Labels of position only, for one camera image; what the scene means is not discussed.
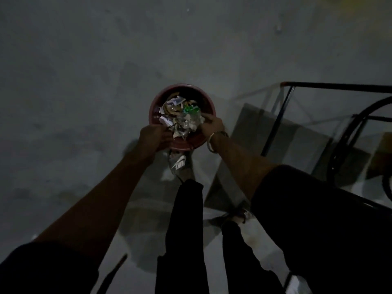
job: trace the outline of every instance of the black sleeve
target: black sleeve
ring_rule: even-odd
[[[90,259],[57,243],[22,245],[0,264],[2,292],[90,293],[97,279]]]
[[[281,165],[263,179],[251,206],[314,293],[390,288],[391,217],[356,195]]]

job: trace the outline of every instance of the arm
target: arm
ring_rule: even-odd
[[[208,120],[200,126],[205,137],[208,138],[214,132],[225,130],[220,118],[210,114],[203,114],[203,116]],[[262,179],[277,166],[265,157],[252,155],[232,139],[220,133],[213,134],[211,145],[222,157],[234,180],[249,200],[252,199]]]
[[[153,162],[155,152],[167,148],[173,139],[165,129],[161,125],[143,128],[135,149],[35,242],[60,243],[91,258],[99,266],[135,186]]]

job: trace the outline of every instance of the floor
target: floor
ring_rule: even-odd
[[[154,96],[170,84],[206,91],[227,131],[255,153],[276,114],[274,104],[279,107],[279,82],[390,84],[391,3],[0,0],[0,260],[114,167],[148,123]],[[384,97],[297,88],[269,158],[313,173],[349,116]],[[375,113],[391,114],[387,107]],[[356,145],[369,154],[367,164],[343,186],[361,196],[366,189],[387,205],[380,177],[366,188],[364,182],[365,166],[391,131],[389,124],[368,123]],[[219,179],[230,204],[243,200],[220,158],[205,146],[194,152],[194,167],[205,199],[213,197],[210,186]],[[109,293],[154,292],[156,257],[164,253],[177,187],[160,154],[131,197],[101,265],[98,285],[125,252],[130,256]],[[203,218],[223,212],[211,204]],[[204,222],[210,292],[227,293],[222,235]],[[242,232],[263,267],[284,281],[283,254],[258,222]]]

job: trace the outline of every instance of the black pants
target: black pants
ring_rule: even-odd
[[[203,254],[203,185],[187,180],[179,187],[169,228],[166,254],[158,257],[155,293],[209,293]],[[228,291],[284,293],[277,276],[264,270],[243,241],[234,222],[222,227]]]

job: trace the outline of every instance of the bracelet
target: bracelet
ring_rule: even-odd
[[[223,134],[224,136],[226,136],[226,137],[228,137],[228,133],[226,133],[225,131],[216,131],[216,132],[212,133],[212,134],[210,135],[210,137],[208,137],[208,139],[207,139],[207,148],[208,148],[208,150],[209,150],[210,152],[214,153],[214,154],[217,154],[218,152],[214,151],[213,148],[211,147],[211,138],[213,137],[213,135],[214,135],[215,133],[222,133],[222,134]]]

